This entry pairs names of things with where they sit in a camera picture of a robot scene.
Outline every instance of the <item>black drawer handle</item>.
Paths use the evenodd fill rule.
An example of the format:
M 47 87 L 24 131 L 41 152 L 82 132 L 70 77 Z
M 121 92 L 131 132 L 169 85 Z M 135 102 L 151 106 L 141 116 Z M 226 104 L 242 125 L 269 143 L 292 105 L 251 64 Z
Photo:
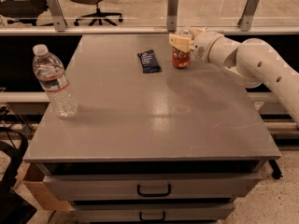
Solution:
M 143 198 L 160 198 L 160 197 L 166 197 L 169 196 L 171 193 L 171 185 L 168 184 L 167 185 L 168 189 L 166 193 L 151 193 L 151 194 L 147 194 L 147 193 L 142 193 L 141 192 L 141 185 L 137 185 L 137 193 L 140 197 Z
M 142 212 L 139 212 L 139 219 L 140 219 L 140 221 L 150 221 L 150 222 L 165 221 L 165 216 L 166 216 L 165 212 L 162 212 L 162 217 L 159 218 L 159 219 L 144 219 L 142 217 Z

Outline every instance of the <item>metal bracket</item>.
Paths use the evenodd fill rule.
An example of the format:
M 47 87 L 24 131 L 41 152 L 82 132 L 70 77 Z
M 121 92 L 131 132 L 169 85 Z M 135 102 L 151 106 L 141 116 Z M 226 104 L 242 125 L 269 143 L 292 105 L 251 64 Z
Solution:
M 247 3 L 243 11 L 243 15 L 237 24 L 238 27 L 241 29 L 241 31 L 250 30 L 254 13 L 256 11 L 259 2 L 260 0 L 247 0 Z
M 52 15 L 55 30 L 62 32 L 66 29 L 66 21 L 64 19 L 63 12 L 60 8 L 58 0 L 47 0 L 50 14 Z
M 168 0 L 167 9 L 167 30 L 168 32 L 175 32 L 177 30 L 178 18 L 178 0 Z

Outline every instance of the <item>bottle cap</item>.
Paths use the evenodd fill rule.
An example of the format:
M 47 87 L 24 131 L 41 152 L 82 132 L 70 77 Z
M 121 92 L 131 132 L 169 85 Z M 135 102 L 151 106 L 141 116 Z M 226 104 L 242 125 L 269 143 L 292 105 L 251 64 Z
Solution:
M 33 51 L 35 56 L 43 56 L 46 55 L 49 51 L 46 45 L 39 44 L 33 47 Z

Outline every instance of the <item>speckled floor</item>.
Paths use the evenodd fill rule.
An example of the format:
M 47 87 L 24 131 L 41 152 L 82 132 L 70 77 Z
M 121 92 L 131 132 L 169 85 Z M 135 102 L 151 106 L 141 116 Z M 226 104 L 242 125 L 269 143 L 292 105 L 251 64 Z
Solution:
M 75 17 L 92 13 L 93 7 L 59 0 L 63 13 L 71 26 Z M 179 26 L 236 26 L 247 0 L 179 0 Z M 255 26 L 293 26 L 299 24 L 299 0 L 261 0 Z M 104 9 L 121 11 L 124 22 L 121 26 L 164 26 L 166 20 L 165 0 L 109 0 Z M 49 22 L 49 12 L 40 16 L 39 23 Z M 283 178 L 273 179 L 267 163 L 263 168 L 263 180 L 246 198 L 235 201 L 234 212 L 222 223 L 225 224 L 294 224 L 299 218 L 299 151 L 281 151 L 278 160 Z M 7 160 L 0 157 L 0 167 Z M 28 189 L 20 183 L 16 188 L 25 200 L 37 208 L 29 224 L 48 223 L 52 211 L 42 210 Z M 77 223 L 71 214 L 57 212 L 52 224 Z

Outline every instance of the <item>cardboard box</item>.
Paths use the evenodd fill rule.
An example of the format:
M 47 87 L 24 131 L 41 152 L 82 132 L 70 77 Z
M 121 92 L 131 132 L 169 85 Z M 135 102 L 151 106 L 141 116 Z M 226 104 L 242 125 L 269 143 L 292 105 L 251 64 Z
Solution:
M 44 210 L 69 211 L 70 204 L 67 201 L 59 201 L 44 185 L 44 174 L 32 163 L 25 163 L 23 167 L 23 184 Z

